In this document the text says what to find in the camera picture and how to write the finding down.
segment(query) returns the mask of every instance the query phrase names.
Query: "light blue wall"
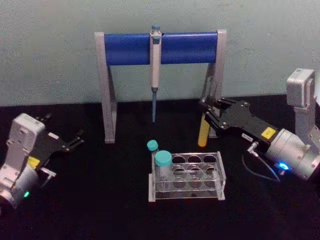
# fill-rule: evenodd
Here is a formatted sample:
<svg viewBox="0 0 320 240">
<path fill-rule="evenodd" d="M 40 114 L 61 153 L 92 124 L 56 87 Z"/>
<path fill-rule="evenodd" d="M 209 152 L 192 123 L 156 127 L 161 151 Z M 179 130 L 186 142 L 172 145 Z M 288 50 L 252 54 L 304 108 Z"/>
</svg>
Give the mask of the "light blue wall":
<svg viewBox="0 0 320 240">
<path fill-rule="evenodd" d="M 320 63 L 316 0 L 0 0 L 0 105 L 99 102 L 94 32 L 227 29 L 225 96 L 285 92 Z M 147 66 L 114 67 L 119 101 L 149 100 Z M 205 64 L 161 67 L 159 99 L 198 98 Z"/>
</svg>

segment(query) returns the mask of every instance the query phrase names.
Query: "black tabletop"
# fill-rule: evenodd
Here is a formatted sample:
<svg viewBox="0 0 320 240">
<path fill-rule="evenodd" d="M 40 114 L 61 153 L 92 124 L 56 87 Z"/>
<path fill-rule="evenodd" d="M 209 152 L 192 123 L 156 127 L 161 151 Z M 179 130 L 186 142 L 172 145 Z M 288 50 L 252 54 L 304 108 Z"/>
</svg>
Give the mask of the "black tabletop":
<svg viewBox="0 0 320 240">
<path fill-rule="evenodd" d="M 294 131 L 294 111 L 280 96 L 245 97 L 257 117 Z M 226 136 L 197 146 L 197 100 L 159 101 L 152 124 L 150 102 L 118 104 L 115 144 L 104 143 L 100 104 L 0 108 L 0 163 L 12 120 L 52 113 L 46 127 L 65 141 L 83 129 L 85 143 L 47 167 L 57 173 L 35 188 L 18 209 L 0 219 L 0 239 L 320 239 L 316 185 L 287 173 L 273 183 L 247 172 L 243 139 Z M 171 153 L 220 151 L 226 172 L 225 200 L 148 202 L 148 140 Z M 254 159 L 248 165 L 268 174 Z"/>
</svg>

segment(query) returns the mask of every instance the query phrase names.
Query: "test tube rack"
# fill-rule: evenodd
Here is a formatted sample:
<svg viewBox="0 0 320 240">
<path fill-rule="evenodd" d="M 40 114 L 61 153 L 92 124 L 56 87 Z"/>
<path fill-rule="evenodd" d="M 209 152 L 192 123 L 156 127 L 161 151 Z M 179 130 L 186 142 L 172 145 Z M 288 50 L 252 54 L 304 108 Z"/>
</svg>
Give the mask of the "test tube rack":
<svg viewBox="0 0 320 240">
<path fill-rule="evenodd" d="M 157 179 L 152 155 L 149 202 L 161 199 L 217 198 L 225 200 L 226 173 L 220 152 L 174 153 L 169 178 Z"/>
</svg>

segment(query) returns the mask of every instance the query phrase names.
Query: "yellow tube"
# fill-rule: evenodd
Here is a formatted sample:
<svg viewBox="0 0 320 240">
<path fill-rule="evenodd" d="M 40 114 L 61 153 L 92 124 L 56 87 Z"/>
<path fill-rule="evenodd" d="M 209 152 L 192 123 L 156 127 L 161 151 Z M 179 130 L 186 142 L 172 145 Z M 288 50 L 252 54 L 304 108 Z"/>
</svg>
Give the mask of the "yellow tube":
<svg viewBox="0 0 320 240">
<path fill-rule="evenodd" d="M 201 118 L 199 138 L 198 138 L 198 145 L 200 147 L 205 147 L 207 145 L 209 130 L 210 130 L 210 125 L 205 120 L 205 115 L 203 114 Z"/>
</svg>

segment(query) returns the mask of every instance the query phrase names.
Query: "robotic arm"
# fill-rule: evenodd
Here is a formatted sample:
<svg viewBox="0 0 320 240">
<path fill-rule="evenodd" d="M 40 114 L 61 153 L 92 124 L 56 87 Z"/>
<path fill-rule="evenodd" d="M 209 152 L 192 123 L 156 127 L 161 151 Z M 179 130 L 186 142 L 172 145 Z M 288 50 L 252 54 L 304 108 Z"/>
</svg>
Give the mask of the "robotic arm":
<svg viewBox="0 0 320 240">
<path fill-rule="evenodd" d="M 40 175 L 47 175 L 43 187 L 55 172 L 45 168 L 49 157 L 55 152 L 69 152 L 84 141 L 77 136 L 69 143 L 45 130 L 43 122 L 22 113 L 11 125 L 8 151 L 0 168 L 0 215 L 14 210 L 40 184 Z"/>
<path fill-rule="evenodd" d="M 205 120 L 218 137 L 235 135 L 244 138 L 251 143 L 247 149 L 250 154 L 259 157 L 257 152 L 261 152 L 278 168 L 307 180 L 320 169 L 320 133 L 314 126 L 314 79 L 313 70 L 298 68 L 287 81 L 287 102 L 294 105 L 296 131 L 300 136 L 286 129 L 277 129 L 257 118 L 250 113 L 250 104 L 246 101 L 221 98 L 214 102 L 214 106 L 204 101 L 199 104 L 205 113 Z M 214 108 L 220 109 L 219 115 Z"/>
</svg>

